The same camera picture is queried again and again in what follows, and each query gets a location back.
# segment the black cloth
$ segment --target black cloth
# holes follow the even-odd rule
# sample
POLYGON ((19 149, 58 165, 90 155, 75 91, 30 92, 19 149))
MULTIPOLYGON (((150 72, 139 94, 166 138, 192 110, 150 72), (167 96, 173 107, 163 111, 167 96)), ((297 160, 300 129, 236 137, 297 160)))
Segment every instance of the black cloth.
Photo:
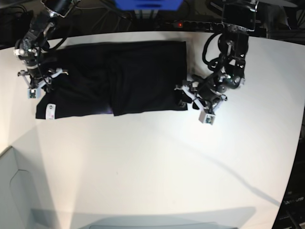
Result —
POLYGON ((52 58, 43 67, 69 75, 53 80, 53 90, 37 105, 38 119, 45 119, 48 104, 56 105, 56 119, 187 110, 180 105, 182 92, 174 90, 187 75, 185 42, 77 45, 45 55, 52 58))

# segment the clothing tag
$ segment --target clothing tag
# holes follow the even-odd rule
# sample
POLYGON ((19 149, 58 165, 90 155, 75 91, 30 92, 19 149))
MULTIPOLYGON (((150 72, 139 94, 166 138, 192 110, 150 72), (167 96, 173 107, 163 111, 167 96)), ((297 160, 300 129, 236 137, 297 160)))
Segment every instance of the clothing tag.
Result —
POLYGON ((55 119, 55 104, 48 104, 46 109, 46 119, 47 120, 53 120, 55 119))

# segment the blue container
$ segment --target blue container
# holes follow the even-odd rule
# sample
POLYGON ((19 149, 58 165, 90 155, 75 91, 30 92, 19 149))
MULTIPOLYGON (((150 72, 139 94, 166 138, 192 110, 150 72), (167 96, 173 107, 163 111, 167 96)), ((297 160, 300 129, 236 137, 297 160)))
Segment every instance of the blue container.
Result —
POLYGON ((121 10, 177 10, 183 0, 115 0, 121 10))

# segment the black pants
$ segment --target black pants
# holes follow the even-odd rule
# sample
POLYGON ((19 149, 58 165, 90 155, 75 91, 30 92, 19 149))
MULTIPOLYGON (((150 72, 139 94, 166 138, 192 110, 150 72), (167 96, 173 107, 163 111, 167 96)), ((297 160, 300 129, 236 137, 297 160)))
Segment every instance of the black pants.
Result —
POLYGON ((63 68, 69 75, 53 80, 53 90, 37 105, 36 118, 45 119, 47 104, 55 118, 146 111, 184 111, 185 42, 102 43, 68 47, 47 53, 44 68, 63 68))

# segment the white table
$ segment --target white table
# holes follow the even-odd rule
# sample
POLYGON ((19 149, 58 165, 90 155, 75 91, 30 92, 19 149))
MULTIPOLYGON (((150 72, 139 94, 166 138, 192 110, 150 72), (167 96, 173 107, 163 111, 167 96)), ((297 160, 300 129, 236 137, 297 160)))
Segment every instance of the white table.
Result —
MULTIPOLYGON (((210 35, 114 33, 64 45, 187 41, 196 73, 207 75, 201 54, 210 35)), ((249 45, 246 84, 227 93, 213 126, 200 124, 192 109, 35 120, 38 101, 27 99, 16 76, 23 65, 12 49, 0 51, 2 143, 32 174, 36 213, 43 210, 50 226, 62 229, 198 222, 270 229, 299 138, 305 47, 258 38, 249 45)), ((218 54, 215 39, 207 59, 218 54)))

